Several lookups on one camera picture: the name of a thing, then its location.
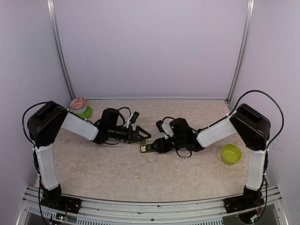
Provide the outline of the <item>green weekly pill organizer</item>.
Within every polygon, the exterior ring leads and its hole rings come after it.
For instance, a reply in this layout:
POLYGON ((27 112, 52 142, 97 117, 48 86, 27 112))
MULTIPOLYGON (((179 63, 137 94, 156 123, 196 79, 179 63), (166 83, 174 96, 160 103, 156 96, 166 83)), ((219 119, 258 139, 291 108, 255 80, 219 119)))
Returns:
POLYGON ((141 152, 141 153, 151 153, 152 151, 150 150, 149 148, 149 144, 146 143, 146 140, 143 140, 143 141, 140 141, 140 146, 143 146, 145 145, 146 146, 146 152, 141 152))

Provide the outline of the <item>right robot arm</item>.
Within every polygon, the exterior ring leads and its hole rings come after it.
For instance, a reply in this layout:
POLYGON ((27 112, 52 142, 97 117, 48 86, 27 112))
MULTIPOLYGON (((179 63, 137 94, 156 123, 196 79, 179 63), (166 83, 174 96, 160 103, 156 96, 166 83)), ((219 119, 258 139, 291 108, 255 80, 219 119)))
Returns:
MULTIPOLYGON (((192 125, 203 125, 206 120, 225 112, 224 103, 208 100, 154 99, 147 104, 147 118, 155 122, 162 118, 187 117, 192 125)), ((195 152, 190 159, 174 159, 174 151, 159 155, 150 183, 149 199, 155 202, 188 201, 237 194, 242 191, 249 174, 254 174, 252 165, 242 160, 240 165, 224 165, 221 160, 221 145, 233 141, 249 150, 238 134, 224 135, 223 139, 195 152)))

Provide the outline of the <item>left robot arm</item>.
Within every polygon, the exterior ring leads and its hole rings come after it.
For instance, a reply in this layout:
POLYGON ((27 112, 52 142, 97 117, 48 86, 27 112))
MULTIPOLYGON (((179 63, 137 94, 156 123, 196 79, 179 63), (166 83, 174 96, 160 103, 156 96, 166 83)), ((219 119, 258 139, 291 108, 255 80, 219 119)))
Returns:
POLYGON ((53 159, 53 148, 63 143, 63 136, 73 135, 98 145, 109 145, 111 139, 117 145, 120 142, 131 144, 151 138, 148 131, 134 125, 139 117, 138 112, 125 120, 120 111, 106 108, 100 119, 91 122, 54 101, 40 102, 25 110, 22 116, 23 133, 33 147, 43 199, 47 199, 53 207, 59 209, 66 203, 53 159))

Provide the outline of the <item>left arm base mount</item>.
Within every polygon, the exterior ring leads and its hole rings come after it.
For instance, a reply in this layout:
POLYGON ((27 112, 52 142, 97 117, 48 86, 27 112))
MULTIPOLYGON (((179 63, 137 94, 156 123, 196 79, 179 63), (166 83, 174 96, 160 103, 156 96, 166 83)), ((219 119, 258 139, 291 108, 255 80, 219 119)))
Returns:
POLYGON ((62 195, 60 184, 52 190, 48 190, 44 186, 41 186, 41 189, 42 206, 64 211, 66 213, 79 213, 79 209, 82 203, 81 199, 62 195))

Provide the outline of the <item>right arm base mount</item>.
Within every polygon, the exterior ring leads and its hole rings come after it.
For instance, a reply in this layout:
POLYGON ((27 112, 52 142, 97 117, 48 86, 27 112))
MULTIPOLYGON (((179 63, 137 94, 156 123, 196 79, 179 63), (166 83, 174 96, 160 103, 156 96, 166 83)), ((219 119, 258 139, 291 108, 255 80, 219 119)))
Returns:
POLYGON ((245 186, 242 195, 225 198, 224 205, 226 213, 238 212, 264 205, 261 188, 251 190, 245 186))

